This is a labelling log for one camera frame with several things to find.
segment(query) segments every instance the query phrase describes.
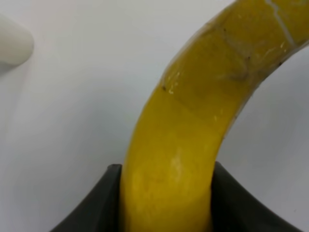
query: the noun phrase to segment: banana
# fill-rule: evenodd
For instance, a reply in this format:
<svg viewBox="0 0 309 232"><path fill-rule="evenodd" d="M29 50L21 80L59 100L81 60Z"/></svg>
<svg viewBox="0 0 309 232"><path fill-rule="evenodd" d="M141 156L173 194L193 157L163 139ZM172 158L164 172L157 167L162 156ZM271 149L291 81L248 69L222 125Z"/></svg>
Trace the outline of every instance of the banana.
<svg viewBox="0 0 309 232"><path fill-rule="evenodd" d="M212 231L220 144L252 93L309 39L309 0L238 0L166 69L123 166L123 232Z"/></svg>

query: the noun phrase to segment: black holder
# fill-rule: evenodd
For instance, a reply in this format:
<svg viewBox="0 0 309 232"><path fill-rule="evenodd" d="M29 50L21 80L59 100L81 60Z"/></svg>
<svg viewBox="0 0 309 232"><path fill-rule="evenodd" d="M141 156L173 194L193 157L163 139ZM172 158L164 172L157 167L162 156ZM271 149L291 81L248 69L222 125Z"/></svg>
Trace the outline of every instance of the black holder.
<svg viewBox="0 0 309 232"><path fill-rule="evenodd" d="M51 232L118 232L121 168L110 165L88 196ZM300 232L261 204L218 162L211 189L215 232Z"/></svg>

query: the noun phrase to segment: crack in peel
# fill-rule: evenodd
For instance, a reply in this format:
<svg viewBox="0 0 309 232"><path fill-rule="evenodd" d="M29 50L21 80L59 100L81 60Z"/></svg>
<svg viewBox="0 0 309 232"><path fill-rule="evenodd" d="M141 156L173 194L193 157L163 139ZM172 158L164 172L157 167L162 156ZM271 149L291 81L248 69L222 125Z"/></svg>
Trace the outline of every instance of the crack in peel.
<svg viewBox="0 0 309 232"><path fill-rule="evenodd" d="M279 23L281 29L283 30L283 33L286 37L286 39L289 41L289 43L293 46L296 47L296 44L294 42L294 39L292 38L289 30L287 29L285 23L282 21L280 15L278 14L279 11L279 6L277 6L275 3L272 2L272 0L265 0L265 3L269 5L273 10L274 10L274 16Z"/></svg>

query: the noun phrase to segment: white background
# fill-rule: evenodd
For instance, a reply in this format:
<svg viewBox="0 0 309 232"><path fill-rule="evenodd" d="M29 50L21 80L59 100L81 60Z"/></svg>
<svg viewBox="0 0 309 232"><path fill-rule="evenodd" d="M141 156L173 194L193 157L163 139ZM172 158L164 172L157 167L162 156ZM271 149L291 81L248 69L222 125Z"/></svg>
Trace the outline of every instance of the white background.
<svg viewBox="0 0 309 232"><path fill-rule="evenodd" d="M0 0L35 38L0 67L0 231L47 232L123 161L138 115L181 46L230 0ZM219 160L309 228L309 50L257 90Z"/></svg>

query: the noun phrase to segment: yellow banana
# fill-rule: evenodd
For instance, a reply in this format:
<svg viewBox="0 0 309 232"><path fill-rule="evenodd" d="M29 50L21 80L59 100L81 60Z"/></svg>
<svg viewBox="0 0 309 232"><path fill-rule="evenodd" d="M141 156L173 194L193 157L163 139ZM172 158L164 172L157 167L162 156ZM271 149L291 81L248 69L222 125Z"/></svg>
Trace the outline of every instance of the yellow banana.
<svg viewBox="0 0 309 232"><path fill-rule="evenodd" d="M136 125L121 178L124 232L211 231L221 141L260 83L309 39L309 0L238 0L171 62Z"/></svg>

